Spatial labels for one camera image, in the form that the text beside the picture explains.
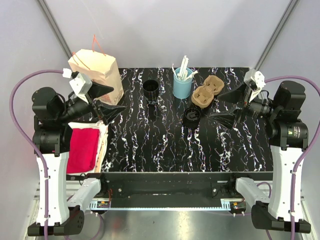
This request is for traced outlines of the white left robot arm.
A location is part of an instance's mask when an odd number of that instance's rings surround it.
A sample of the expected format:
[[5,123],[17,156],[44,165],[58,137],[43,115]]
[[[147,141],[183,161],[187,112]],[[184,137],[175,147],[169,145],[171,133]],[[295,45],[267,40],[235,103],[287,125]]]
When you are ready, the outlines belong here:
[[111,93],[113,87],[92,83],[79,97],[64,98],[51,87],[42,87],[31,97],[34,116],[32,143],[38,163],[40,188],[36,221],[27,229],[28,236],[78,235],[85,223],[85,211],[94,197],[108,193],[108,183],[102,173],[89,173],[78,191],[67,199],[67,160],[72,128],[69,123],[88,113],[105,125],[113,121],[124,106],[108,105],[98,98]]

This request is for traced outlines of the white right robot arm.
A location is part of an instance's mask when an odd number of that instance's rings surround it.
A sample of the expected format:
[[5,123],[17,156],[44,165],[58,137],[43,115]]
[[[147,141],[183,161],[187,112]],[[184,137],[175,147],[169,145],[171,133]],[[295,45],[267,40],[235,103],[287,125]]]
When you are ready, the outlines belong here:
[[250,82],[220,94],[219,101],[234,107],[212,118],[229,129],[246,117],[265,120],[273,159],[271,195],[265,196],[250,177],[238,177],[229,183],[228,195],[244,197],[256,229],[309,234],[311,224],[304,219],[301,207],[303,162],[298,160],[309,145],[308,127],[298,118],[306,99],[305,88],[285,80],[273,99],[260,99],[260,91],[256,83]]

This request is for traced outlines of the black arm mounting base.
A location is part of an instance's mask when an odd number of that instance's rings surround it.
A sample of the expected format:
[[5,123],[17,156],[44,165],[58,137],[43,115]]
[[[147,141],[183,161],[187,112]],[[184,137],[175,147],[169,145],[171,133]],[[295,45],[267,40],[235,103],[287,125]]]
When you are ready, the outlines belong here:
[[68,175],[67,195],[90,178],[102,179],[102,190],[93,198],[91,210],[112,211],[217,211],[232,209],[243,197],[236,179],[271,182],[267,172],[106,172]]

